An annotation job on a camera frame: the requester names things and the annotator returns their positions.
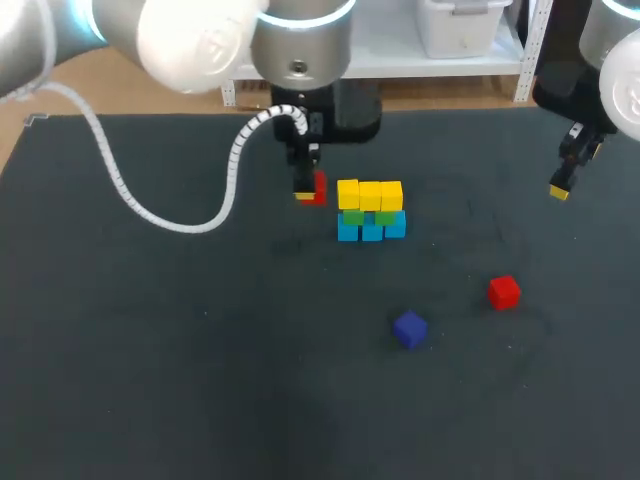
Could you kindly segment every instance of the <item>yellow block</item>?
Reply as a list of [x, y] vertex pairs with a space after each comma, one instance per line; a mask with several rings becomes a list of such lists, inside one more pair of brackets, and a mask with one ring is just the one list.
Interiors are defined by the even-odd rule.
[[379, 212], [381, 204], [382, 187], [380, 182], [360, 182], [360, 210]]
[[360, 184], [358, 180], [338, 180], [338, 208], [357, 210], [360, 208]]
[[562, 190], [561, 188], [556, 187], [555, 185], [551, 185], [551, 189], [549, 190], [549, 195], [557, 198], [558, 200], [562, 200], [563, 202], [569, 198], [569, 192], [566, 190]]
[[402, 182], [382, 182], [380, 187], [382, 193], [380, 211], [399, 212], [402, 210]]
[[315, 193], [294, 193], [297, 200], [313, 200], [316, 198]]

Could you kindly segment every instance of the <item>white container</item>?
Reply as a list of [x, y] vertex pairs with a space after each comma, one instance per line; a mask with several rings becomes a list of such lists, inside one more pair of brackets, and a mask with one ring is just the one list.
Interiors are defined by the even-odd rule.
[[513, 0], [417, 0], [418, 28], [432, 58], [481, 57], [491, 50]]

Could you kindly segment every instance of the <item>green cube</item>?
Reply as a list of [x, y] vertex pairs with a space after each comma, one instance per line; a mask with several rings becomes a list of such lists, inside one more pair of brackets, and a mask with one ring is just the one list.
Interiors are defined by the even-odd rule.
[[364, 212], [360, 210], [345, 210], [342, 215], [345, 225], [364, 225]]
[[376, 225], [393, 227], [396, 223], [396, 212], [376, 212]]

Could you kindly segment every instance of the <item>cable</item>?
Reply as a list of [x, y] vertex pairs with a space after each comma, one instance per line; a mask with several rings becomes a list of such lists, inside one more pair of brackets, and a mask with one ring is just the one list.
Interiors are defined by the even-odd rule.
[[109, 141], [107, 140], [102, 125], [100, 124], [100, 120], [98, 120], [98, 117], [91, 109], [89, 104], [78, 93], [65, 85], [54, 82], [45, 83], [42, 88], [44, 90], [51, 90], [60, 93], [67, 97], [76, 105], [76, 107], [78, 107], [82, 115], [84, 115], [84, 117], [87, 119], [87, 122], [91, 127], [91, 131], [96, 138], [96, 142], [98, 143], [98, 148], [100, 149], [100, 153], [102, 154], [102, 158], [104, 159], [104, 163], [109, 172], [109, 176], [113, 181], [113, 185], [116, 187], [117, 192], [120, 194], [125, 203], [129, 205], [129, 207], [134, 212], [136, 212], [148, 222], [157, 225], [158, 227], [162, 227], [166, 230], [171, 230], [173, 232], [179, 233], [196, 234], [210, 232], [211, 230], [214, 230], [222, 225], [222, 223], [227, 219], [229, 213], [231, 213], [231, 208], [233, 207], [233, 202], [236, 197], [236, 184], [238, 182], [238, 165], [240, 162], [240, 154], [242, 153], [242, 149], [246, 141], [260, 125], [271, 120], [274, 117], [288, 115], [295, 121], [296, 128], [300, 135], [304, 135], [307, 132], [307, 119], [302, 111], [296, 107], [293, 107], [291, 105], [277, 105], [269, 108], [268, 110], [260, 112], [257, 116], [252, 118], [249, 123], [247, 123], [247, 125], [244, 126], [244, 128], [240, 131], [235, 141], [233, 142], [233, 147], [231, 148], [231, 152], [229, 153], [229, 163], [227, 166], [227, 188], [224, 194], [222, 207], [220, 208], [218, 214], [212, 220], [208, 221], [207, 223], [203, 223], [202, 225], [181, 225], [178, 223], [170, 222], [151, 213], [149, 210], [140, 205], [140, 203], [133, 197], [133, 195], [127, 188], [127, 185], [124, 183], [124, 180], [122, 179], [120, 170], [118, 170], [118, 166], [116, 165], [116, 161], [113, 158], [113, 153], [111, 152]]
[[231, 213], [233, 202], [236, 197], [236, 185], [238, 182], [238, 166], [240, 162], [240, 155], [242, 154], [242, 149], [244, 148], [245, 143], [247, 142], [249, 137], [256, 131], [256, 129], [260, 127], [260, 125], [271, 120], [274, 117], [286, 115], [292, 118], [295, 123], [295, 127], [300, 135], [305, 135], [307, 133], [307, 118], [304, 113], [302, 113], [302, 111], [297, 107], [294, 107], [292, 105], [276, 105], [260, 112], [254, 118], [249, 120], [249, 122], [244, 126], [240, 133], [238, 133], [238, 136], [233, 142], [233, 147], [231, 147], [231, 152], [229, 153], [229, 163], [227, 166], [227, 186], [224, 194], [224, 199], [222, 201], [222, 206], [220, 207], [220, 211], [218, 212], [218, 214], [212, 220], [201, 225], [182, 225], [160, 218], [144, 208], [134, 198], [133, 194], [127, 188], [127, 185], [122, 179], [122, 175], [120, 174], [120, 170], [118, 169], [115, 158], [113, 157], [113, 152], [111, 151], [109, 140], [104, 133], [102, 124], [100, 123], [100, 120], [98, 119], [89, 103], [72, 88], [57, 82], [47, 81], [51, 74], [51, 71], [53, 70], [53, 67], [55, 66], [55, 57], [57, 50], [55, 24], [53, 22], [53, 15], [51, 12], [51, 8], [47, 3], [47, 0], [36, 1], [38, 2], [38, 6], [40, 7], [43, 24], [43, 41], [45, 42], [45, 62], [43, 72], [35, 81], [29, 83], [25, 87], [16, 90], [15, 92], [12, 92], [7, 97], [0, 99], [0, 104], [8, 100], [21, 97], [25, 94], [28, 95], [38, 90], [39, 88], [43, 90], [50, 90], [67, 97], [71, 102], [75, 104], [75, 106], [80, 110], [82, 115], [84, 115], [85, 119], [87, 120], [87, 123], [89, 124], [89, 127], [91, 128], [91, 131], [93, 132], [93, 135], [98, 144], [100, 153], [102, 154], [102, 158], [104, 160], [105, 166], [107, 167], [109, 177], [111, 178], [111, 181], [113, 182], [113, 185], [115, 186], [116, 191], [118, 192], [120, 197], [122, 197], [125, 203], [136, 214], [158, 227], [164, 228], [166, 230], [171, 230], [173, 232], [190, 234], [206, 233], [218, 228], [227, 219], [229, 213]]

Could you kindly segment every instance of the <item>blue block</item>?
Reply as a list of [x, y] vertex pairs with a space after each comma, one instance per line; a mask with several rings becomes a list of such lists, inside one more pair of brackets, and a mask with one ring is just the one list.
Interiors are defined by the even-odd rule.
[[402, 345], [412, 349], [427, 338], [427, 322], [408, 311], [394, 322], [393, 334]]
[[396, 212], [396, 221], [392, 227], [384, 228], [385, 238], [404, 238], [407, 236], [407, 215], [404, 210]]
[[345, 225], [344, 216], [338, 214], [338, 241], [339, 242], [357, 242], [358, 241], [357, 225]]
[[362, 226], [363, 242], [381, 242], [384, 235], [384, 228], [376, 225], [376, 217], [373, 213], [364, 214], [364, 225]]

